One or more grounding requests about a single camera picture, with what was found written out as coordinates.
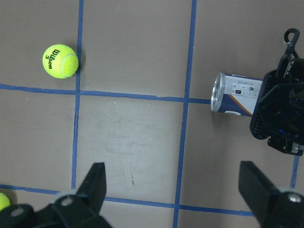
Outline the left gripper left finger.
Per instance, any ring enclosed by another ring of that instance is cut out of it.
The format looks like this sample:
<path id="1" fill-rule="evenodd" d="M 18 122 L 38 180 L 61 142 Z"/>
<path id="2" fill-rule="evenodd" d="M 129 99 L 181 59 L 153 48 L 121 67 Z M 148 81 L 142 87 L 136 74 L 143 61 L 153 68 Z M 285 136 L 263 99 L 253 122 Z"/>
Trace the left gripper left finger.
<path id="1" fill-rule="evenodd" d="M 37 228 L 110 228 L 99 215 L 106 195 L 103 162 L 94 163 L 74 194 L 57 198 L 37 212 Z"/>

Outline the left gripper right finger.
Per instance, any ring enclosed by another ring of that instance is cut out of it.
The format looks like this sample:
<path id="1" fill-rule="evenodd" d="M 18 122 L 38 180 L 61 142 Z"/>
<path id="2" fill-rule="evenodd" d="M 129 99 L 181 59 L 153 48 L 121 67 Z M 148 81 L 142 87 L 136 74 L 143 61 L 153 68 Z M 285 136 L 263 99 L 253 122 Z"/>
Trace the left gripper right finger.
<path id="1" fill-rule="evenodd" d="M 302 228 L 304 195 L 276 187 L 251 161 L 241 161 L 238 191 L 261 228 Z"/>

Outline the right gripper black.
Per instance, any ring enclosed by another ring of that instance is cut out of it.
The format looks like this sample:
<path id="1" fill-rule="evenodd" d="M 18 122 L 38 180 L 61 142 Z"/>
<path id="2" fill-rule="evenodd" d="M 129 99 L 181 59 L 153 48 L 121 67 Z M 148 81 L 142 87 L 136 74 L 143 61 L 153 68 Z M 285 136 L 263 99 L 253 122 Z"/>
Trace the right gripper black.
<path id="1" fill-rule="evenodd" d="M 252 135 L 286 154 L 304 153 L 304 60 L 291 60 L 282 77 L 268 72 L 250 122 Z"/>

